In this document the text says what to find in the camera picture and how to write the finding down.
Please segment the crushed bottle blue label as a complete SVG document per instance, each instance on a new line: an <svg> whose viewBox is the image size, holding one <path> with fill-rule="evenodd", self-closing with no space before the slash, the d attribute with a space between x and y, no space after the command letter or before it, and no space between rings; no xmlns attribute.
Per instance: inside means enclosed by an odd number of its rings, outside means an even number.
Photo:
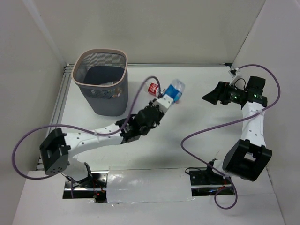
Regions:
<svg viewBox="0 0 300 225"><path fill-rule="evenodd" d="M177 103L181 98L185 87L185 84L181 80L174 79L171 84L165 89L163 96L168 95L174 100L175 103Z"/></svg>

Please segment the clear bottle red label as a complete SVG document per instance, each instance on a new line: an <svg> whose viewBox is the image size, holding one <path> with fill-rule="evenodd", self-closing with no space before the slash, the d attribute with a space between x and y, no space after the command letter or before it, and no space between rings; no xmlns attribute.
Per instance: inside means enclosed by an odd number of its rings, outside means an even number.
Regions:
<svg viewBox="0 0 300 225"><path fill-rule="evenodd" d="M159 90L159 86L157 83L147 82L145 85L145 91L153 96L158 97L164 93L164 89Z"/></svg>

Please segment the clear bottle green blue label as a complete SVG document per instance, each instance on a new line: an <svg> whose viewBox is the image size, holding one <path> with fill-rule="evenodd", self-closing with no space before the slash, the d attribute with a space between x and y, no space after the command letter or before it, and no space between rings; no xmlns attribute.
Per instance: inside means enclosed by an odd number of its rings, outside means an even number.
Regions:
<svg viewBox="0 0 300 225"><path fill-rule="evenodd" d="M116 85L118 82L106 82L106 83L101 83L99 86L101 87L110 87Z"/></svg>

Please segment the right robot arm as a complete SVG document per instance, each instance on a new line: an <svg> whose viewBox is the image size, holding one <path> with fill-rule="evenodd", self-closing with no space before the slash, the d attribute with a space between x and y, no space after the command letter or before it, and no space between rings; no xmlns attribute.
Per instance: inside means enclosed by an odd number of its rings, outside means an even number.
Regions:
<svg viewBox="0 0 300 225"><path fill-rule="evenodd" d="M216 88L203 96L212 104L230 102L241 106L244 118L241 138L229 150L223 160L215 160L213 168L205 171L205 180L214 184L221 178L237 176L244 180L255 181L272 157L272 151L264 140L264 112L268 100L263 96L265 79L251 76L246 87L239 89L228 82L219 82Z"/></svg>

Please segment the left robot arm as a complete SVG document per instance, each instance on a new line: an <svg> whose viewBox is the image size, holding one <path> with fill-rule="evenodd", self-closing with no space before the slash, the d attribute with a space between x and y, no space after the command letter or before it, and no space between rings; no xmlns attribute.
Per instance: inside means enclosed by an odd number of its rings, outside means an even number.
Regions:
<svg viewBox="0 0 300 225"><path fill-rule="evenodd" d="M91 134L63 133L54 129L41 143L39 149L45 174L53 176L63 173L81 187L88 187L93 181L90 166L75 159L82 152L110 145L120 145L138 140L142 135L160 124L167 109L160 104L149 104L137 114L132 114L126 126L119 120Z"/></svg>

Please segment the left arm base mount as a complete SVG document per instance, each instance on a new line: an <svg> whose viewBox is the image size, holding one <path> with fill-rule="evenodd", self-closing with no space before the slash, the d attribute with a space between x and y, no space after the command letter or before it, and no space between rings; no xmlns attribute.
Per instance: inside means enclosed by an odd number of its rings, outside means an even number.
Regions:
<svg viewBox="0 0 300 225"><path fill-rule="evenodd" d="M80 185L66 176L63 199L91 199L96 203L106 203L107 180L109 171L92 171L91 180Z"/></svg>

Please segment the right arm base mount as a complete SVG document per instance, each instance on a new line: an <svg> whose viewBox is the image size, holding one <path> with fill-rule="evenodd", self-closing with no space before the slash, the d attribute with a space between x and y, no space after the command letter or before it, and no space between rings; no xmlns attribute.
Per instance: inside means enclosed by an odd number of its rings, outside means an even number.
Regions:
<svg viewBox="0 0 300 225"><path fill-rule="evenodd" d="M215 195L219 190L222 190L219 195L234 194L231 183L209 168L188 167L185 174L190 178L193 197Z"/></svg>

